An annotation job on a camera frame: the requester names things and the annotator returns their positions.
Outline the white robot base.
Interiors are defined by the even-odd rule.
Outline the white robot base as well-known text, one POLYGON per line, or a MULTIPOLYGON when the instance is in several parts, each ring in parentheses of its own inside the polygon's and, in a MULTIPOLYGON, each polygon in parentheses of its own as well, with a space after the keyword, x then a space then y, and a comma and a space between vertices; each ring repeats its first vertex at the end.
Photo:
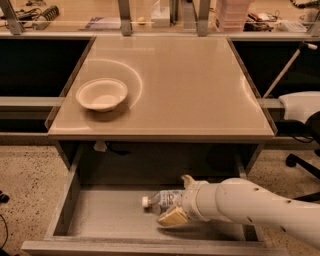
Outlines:
POLYGON ((284 106, 284 119, 305 123, 320 111, 320 92, 306 91, 282 95, 278 100, 284 106))

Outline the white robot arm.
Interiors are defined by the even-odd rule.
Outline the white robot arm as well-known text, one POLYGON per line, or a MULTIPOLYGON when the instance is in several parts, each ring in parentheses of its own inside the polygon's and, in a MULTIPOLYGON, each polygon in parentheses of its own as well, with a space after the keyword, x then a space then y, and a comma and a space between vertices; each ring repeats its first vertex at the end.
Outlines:
POLYGON ((184 190, 157 222, 163 227, 190 220, 268 226, 284 231, 304 243, 320 248, 320 205, 285 198, 242 179, 220 183, 182 177, 184 190))

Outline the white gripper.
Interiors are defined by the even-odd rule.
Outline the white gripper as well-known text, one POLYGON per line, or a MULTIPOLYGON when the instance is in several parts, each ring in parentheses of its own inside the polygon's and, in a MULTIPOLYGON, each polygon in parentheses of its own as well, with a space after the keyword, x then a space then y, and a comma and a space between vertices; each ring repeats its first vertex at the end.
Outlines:
POLYGON ((162 213, 157 223, 162 227, 175 226, 191 220, 209 222, 219 220, 221 213, 216 204, 217 184, 207 181, 195 181, 192 176, 181 176, 185 188, 181 206, 172 206, 162 213))

